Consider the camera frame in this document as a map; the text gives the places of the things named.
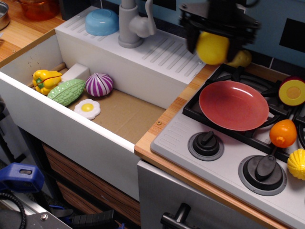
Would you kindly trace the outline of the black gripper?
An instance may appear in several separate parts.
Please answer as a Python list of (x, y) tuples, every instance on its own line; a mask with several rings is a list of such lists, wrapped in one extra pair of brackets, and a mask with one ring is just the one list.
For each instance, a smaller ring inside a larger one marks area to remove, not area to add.
[(180, 24), (186, 30), (187, 49), (194, 54), (201, 32), (213, 33), (229, 39), (227, 62), (231, 62), (243, 45), (253, 43), (260, 22), (248, 16), (243, 9), (258, 4), (255, 0), (207, 0), (201, 3), (183, 3), (180, 6)]

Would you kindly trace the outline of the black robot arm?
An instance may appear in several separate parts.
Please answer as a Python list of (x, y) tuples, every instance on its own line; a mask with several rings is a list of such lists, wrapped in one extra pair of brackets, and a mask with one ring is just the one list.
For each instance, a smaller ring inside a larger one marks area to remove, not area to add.
[(257, 30), (261, 24), (256, 19), (246, 15), (238, 8), (254, 7), (259, 1), (247, 4), (245, 0), (208, 0), (201, 3), (183, 3), (180, 25), (186, 31), (186, 43), (189, 52), (194, 53), (200, 32), (208, 32), (230, 41), (228, 49), (229, 60), (246, 44), (254, 43)]

